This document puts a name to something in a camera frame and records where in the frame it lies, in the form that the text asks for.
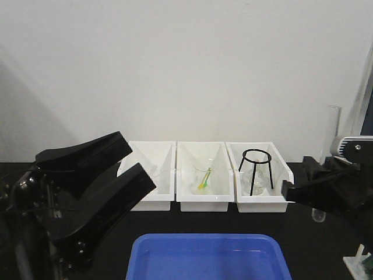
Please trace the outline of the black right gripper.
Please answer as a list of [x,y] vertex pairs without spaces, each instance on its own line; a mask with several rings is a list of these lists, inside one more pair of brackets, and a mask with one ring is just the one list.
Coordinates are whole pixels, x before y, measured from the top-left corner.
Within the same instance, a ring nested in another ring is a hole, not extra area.
[[296,202],[337,216],[372,250],[372,167],[347,164],[330,157],[323,165],[310,156],[303,157],[305,181],[293,184],[284,180],[281,194]]

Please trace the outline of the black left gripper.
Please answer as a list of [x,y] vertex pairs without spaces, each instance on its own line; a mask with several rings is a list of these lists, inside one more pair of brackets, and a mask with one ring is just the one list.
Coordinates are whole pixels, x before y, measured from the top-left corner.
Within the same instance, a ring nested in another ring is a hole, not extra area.
[[105,236],[156,188],[137,163],[89,198],[91,183],[132,153],[117,131],[35,157],[40,169],[1,178],[1,218],[9,233],[21,279],[65,279],[85,272]]

